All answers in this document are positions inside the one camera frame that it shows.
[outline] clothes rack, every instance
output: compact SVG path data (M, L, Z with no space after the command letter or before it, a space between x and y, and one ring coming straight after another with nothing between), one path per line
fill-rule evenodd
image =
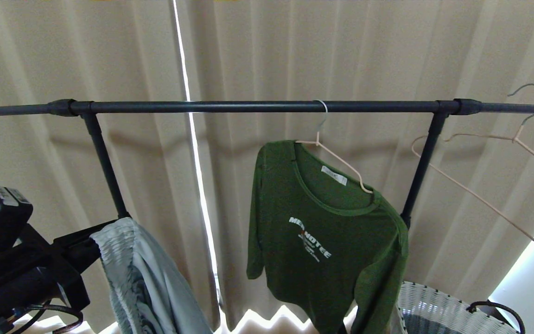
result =
M411 212L420 192L428 164L447 117L479 113L534 114L534 104L483 103L472 99L444 101L325 101L329 112L432 112L428 138L424 144L411 188L401 213L409 228ZM64 99L46 104L1 106L0 116L52 114L81 116L92 137L98 160L108 183L119 218L129 216L114 174L96 114L174 114L184 112L322 112L319 101L218 101L218 102L94 102Z

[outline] pink wire hanger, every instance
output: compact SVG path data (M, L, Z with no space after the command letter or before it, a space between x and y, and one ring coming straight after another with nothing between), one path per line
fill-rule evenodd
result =
M512 96L512 95L515 95L516 93L518 93L518 91L520 91L521 89L523 89L524 87L528 86L528 85L534 85L534 83L530 83L530 84L526 84L526 85L523 85L522 87L518 88L514 93L511 93L511 94L508 94L508 96ZM492 138L492 139L503 139L503 140L511 140L512 142L516 142L518 143L519 145L521 145L525 150L527 150L528 152L530 152L533 156L534 156L534 151L529 148L528 146L526 146L523 142L521 142L521 140L519 140L519 136L521 135L521 131L523 129L523 126L525 125L526 121L528 121L530 118L534 117L534 114L532 114L531 116L528 116L527 118L525 118L525 120L522 122L521 124L521 127L519 127L519 130L516 132L516 135L513 137L513 138L509 138L509 137L500 137L500 136L496 136L496 135L473 135L473 134L466 134L466 133L457 133L455 135L452 135L450 138L446 139L445 142L448 142L448 141L451 141L454 137L457 137L457 136L460 136L460 135L471 135L471 136L475 136L475 137L483 137L483 138ZM417 153L415 151L415 143L418 141L418 140L421 140L421 139L424 139L428 137L427 135L423 135L421 137L418 137L416 138L412 143L411 143L411 152L413 152L413 154L415 154L418 158L421 158L421 155L419 153ZM511 224L512 226L514 226L517 230L521 231L521 233L523 233L526 237L528 237L531 241L534 242L534 237L532 235L530 235L528 232L526 232L523 228L521 228L520 226L518 226L518 224L516 224L515 222L513 222L510 218L506 217L506 215L504 213L502 213L502 211L498 210L495 206L493 206L491 203L489 203L488 201L486 201L485 199L483 199L481 196L477 195L477 193L475 193L473 190L467 188L466 186L464 186L462 183L458 182L458 180L452 178L451 176L449 176L447 173L445 173L444 171L442 171L441 169L439 169L438 167L436 167L435 165L432 165L431 163L429 164L430 167L432 167L433 169L435 169L438 173L442 174L444 177L446 177L447 179L451 180L452 182L454 182L454 184L456 184L457 186L463 188L466 192L468 192L469 194L472 194L475 198L479 199L481 202L483 202L485 205L487 205L487 207L489 207L490 209L492 209L494 212L496 212L497 214L499 214L502 218L504 218L507 222L509 222L509 224Z
M354 173L356 173L358 175L358 178L360 178L360 188L362 188L362 190L364 190L364 192L366 193L369 193L369 194L372 194L373 192L371 190L367 190L365 187L364 187L364 181L362 180L362 175L360 175L360 173L355 169L353 168L349 163L347 163L345 160L341 159L337 154L333 153L331 150L329 150L325 145L323 145L321 142L320 142L320 130L321 128L323 127L323 124L324 122L327 120L327 116L329 115L329 108L327 108L327 104L325 104L323 101L320 101L320 100L316 100L316 101L319 101L320 103L323 104L324 106L324 119L323 121L318 125L317 129L316 129L316 141L304 141L304 140L297 140L296 142L299 142L299 143L302 143L302 144L311 144L311 145L316 145L318 147L321 147L321 148L324 148L325 151L329 152L332 156L334 156L335 158L337 158L337 160L343 162L343 164L345 164L347 167L349 167L352 171L354 171Z

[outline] green long-sleeve t-shirt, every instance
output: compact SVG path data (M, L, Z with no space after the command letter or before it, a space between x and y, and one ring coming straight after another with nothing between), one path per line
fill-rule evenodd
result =
M275 298L334 334L355 300L352 334L384 332L403 280L407 228L376 190L294 141L261 148L254 171L247 276L263 268Z

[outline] white wicker basket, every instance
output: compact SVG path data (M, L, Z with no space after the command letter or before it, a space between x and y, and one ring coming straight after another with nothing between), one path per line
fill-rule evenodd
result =
M390 319L391 334L516 334L502 321L425 285L404 282L397 309Z

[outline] black basket handle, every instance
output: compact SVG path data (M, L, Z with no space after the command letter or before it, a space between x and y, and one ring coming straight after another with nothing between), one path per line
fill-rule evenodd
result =
M525 324L523 323L523 319L521 318L521 316L516 313L512 308L510 307L507 307L506 305L502 305L502 304L498 304L497 302L490 302L490 301L486 301L486 302L473 302L468 308L467 308L467 311L473 313L475 311L477 311L477 306L491 306L491 307L497 307L497 308L501 308L501 309L504 309L505 311L508 311L511 313L511 315L513 315L516 319L516 321L519 323L519 328L521 328L521 334L525 334Z

